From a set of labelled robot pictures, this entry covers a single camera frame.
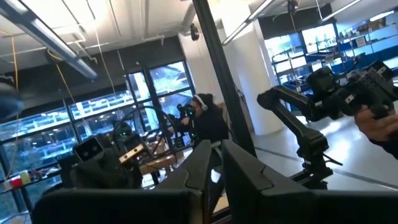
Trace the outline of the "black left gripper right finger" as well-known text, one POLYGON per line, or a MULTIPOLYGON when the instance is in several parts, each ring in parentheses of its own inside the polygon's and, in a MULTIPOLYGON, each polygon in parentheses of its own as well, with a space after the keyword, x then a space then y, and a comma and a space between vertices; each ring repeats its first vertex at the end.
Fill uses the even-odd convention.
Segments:
POLYGON ((312 190, 232 141, 221 154, 235 223, 397 223, 396 192, 312 190))

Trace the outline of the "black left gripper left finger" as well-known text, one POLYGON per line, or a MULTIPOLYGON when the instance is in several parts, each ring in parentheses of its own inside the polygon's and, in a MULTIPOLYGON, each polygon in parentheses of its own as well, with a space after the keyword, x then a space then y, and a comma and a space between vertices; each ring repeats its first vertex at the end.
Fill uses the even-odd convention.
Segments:
POLYGON ((41 198, 32 223, 208 223, 212 146, 202 141, 152 190, 71 189, 41 198))

